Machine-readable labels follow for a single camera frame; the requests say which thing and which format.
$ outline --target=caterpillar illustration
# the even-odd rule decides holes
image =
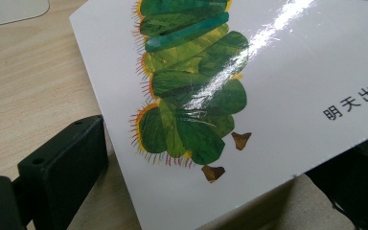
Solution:
[[[226,24],[231,0],[141,0],[135,36],[146,105],[132,119],[150,161],[207,166],[217,161],[232,114],[247,103],[240,71],[248,41]]]

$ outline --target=caterpillar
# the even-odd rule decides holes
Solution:
[[[132,144],[148,159],[207,166],[217,161],[233,114],[247,104],[240,79],[248,40],[230,32],[231,0],[140,0],[137,72],[149,99],[132,121]]]

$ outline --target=light wood grain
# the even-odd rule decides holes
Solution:
[[[0,26],[0,175],[15,179],[20,160],[72,122],[101,113],[69,22],[84,2],[52,0],[46,14]],[[273,225],[288,187],[252,202],[245,214],[253,226]],[[140,228],[113,152],[70,228]]]

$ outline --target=table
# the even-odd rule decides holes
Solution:
[[[24,157],[72,122],[101,113],[69,22],[84,2],[51,0],[42,16],[0,26],[0,175],[14,180]],[[109,168],[70,229],[140,229],[112,148],[108,154]],[[205,228],[350,226],[327,202],[302,175]]]

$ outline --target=white paper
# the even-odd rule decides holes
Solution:
[[[246,148],[223,138],[210,166],[226,172],[212,184],[202,166],[148,163],[129,122],[146,98],[134,4],[91,0],[71,22],[143,229],[197,228],[368,139],[368,1],[238,0],[228,25],[252,54],[247,107],[234,115],[234,131],[253,133]],[[350,99],[360,105],[348,112]],[[333,106],[342,116],[330,120]]]

